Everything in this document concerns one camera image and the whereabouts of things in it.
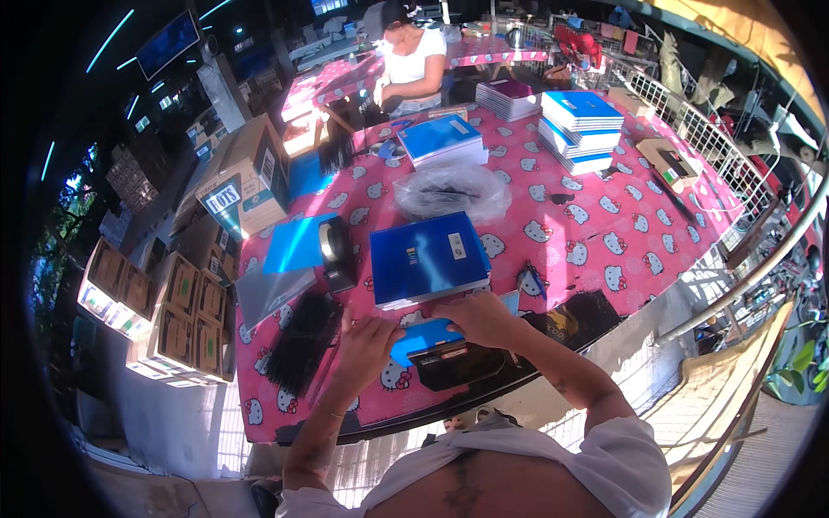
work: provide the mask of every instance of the window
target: window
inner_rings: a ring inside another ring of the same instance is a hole
[[[135,123],[135,128],[138,130],[139,133],[141,133],[144,130],[144,128],[146,128],[149,125],[150,125],[150,119],[147,119],[147,115],[144,115],[141,118],[141,120],[139,120],[137,123]]]
[[[311,0],[311,6],[317,16],[346,5],[348,5],[348,0]]]

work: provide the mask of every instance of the plastic bag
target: plastic bag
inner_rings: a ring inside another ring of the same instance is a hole
[[[398,209],[411,221],[464,211],[472,223],[486,224],[503,219],[512,203],[501,178],[468,162],[424,167],[392,185]]]
[[[444,25],[440,27],[440,32],[444,35],[444,40],[446,40],[447,45],[461,41],[461,28],[457,25]]]

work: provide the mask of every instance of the leaf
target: leaf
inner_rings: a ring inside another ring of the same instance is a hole
[[[812,363],[813,356],[815,356],[815,341],[810,340],[803,344],[803,348],[795,356],[792,361],[792,369],[797,372],[803,372]]]
[[[778,389],[778,387],[777,387],[777,384],[776,384],[776,383],[774,383],[773,381],[769,381],[769,382],[766,384],[766,386],[768,387],[768,389],[769,389],[769,390],[771,390],[771,391],[774,393],[774,396],[775,396],[777,399],[780,399],[781,401],[783,401],[783,397],[780,395],[780,390]]]
[[[797,389],[797,392],[802,394],[803,389],[806,388],[806,384],[803,383],[803,375],[797,372],[796,370],[792,370],[792,383],[794,384],[794,388]]]
[[[786,385],[787,387],[792,386],[793,377],[792,372],[790,370],[784,369],[778,372],[778,374],[780,374],[780,380],[783,382],[784,385]]]
[[[817,375],[812,379],[812,383],[815,385],[821,384],[829,375],[829,370],[821,370],[817,373]]]

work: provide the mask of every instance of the pink table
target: pink table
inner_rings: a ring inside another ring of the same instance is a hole
[[[540,49],[516,51],[503,39],[492,36],[464,37],[447,47],[446,57],[446,69],[451,70],[458,66],[481,67],[510,61],[546,61],[547,53]],[[353,67],[348,60],[339,60],[329,63],[317,74],[300,76],[291,84],[282,108],[282,120],[288,122],[360,90],[370,93],[383,70],[383,58],[372,54]]]
[[[603,181],[597,175],[572,177],[539,143],[538,116],[506,123],[494,114],[470,104],[469,122],[483,134],[490,149],[486,167],[509,185],[512,205],[507,217],[491,225],[476,225],[485,251],[492,262],[492,290],[505,293],[515,288],[516,275],[529,259],[543,279],[543,287],[522,288],[522,312],[545,312],[578,291],[601,289],[619,315],[638,311],[651,296],[667,289],[719,239],[731,222],[734,211],[713,217],[701,211],[731,208],[737,200],[713,169],[705,173],[693,190],[681,195],[696,213],[698,228],[689,226],[670,201],[656,192],[649,169],[634,143],[640,138],[665,136],[678,139],[658,119],[649,123],[626,114],[623,139],[613,153],[613,165],[620,171]],[[418,114],[411,119],[425,119]],[[388,123],[370,128],[368,143],[392,134]],[[699,157],[682,143],[677,145],[689,157]],[[290,217],[302,218],[336,211],[351,224],[358,273],[356,288],[332,296],[337,303],[351,301],[356,317],[374,314],[401,322],[431,315],[436,302],[382,312],[374,307],[369,234],[405,223],[395,209],[392,182],[411,173],[408,159],[386,160],[361,156],[355,165],[339,172],[326,189],[294,201]],[[574,195],[572,202],[558,206],[550,193]],[[261,263],[270,245],[270,228],[248,238],[242,245],[243,270]],[[318,271],[318,284],[326,282]],[[545,301],[541,289],[547,294]],[[311,394],[321,392],[328,378],[319,375],[308,395],[297,400],[271,385],[261,374],[268,347],[292,314],[289,304],[272,317],[248,329],[236,311],[236,358],[241,402],[246,409],[261,408],[245,416],[245,433],[255,443],[290,442],[311,411]],[[329,349],[322,364],[332,354]],[[337,358],[329,375],[337,366]],[[354,402],[347,432],[387,433],[391,420],[423,413],[453,401],[463,401],[468,387],[432,392],[422,386],[414,367],[403,368],[391,358],[379,379]]]
[[[516,51],[499,37],[484,38],[466,36],[446,47],[446,68],[457,66],[490,65],[509,61],[547,61],[547,52],[542,49],[527,48]]]

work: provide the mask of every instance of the stack of notebooks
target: stack of notebooks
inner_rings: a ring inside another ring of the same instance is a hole
[[[475,102],[511,123],[541,110],[541,94],[514,79],[478,83]]]
[[[545,92],[541,96],[541,142],[572,175],[610,167],[624,116],[586,91]]]
[[[483,165],[489,151],[480,132],[456,114],[416,124],[397,132],[415,169],[462,161]]]
[[[400,309],[489,284],[492,268],[466,212],[369,235],[375,305]]]

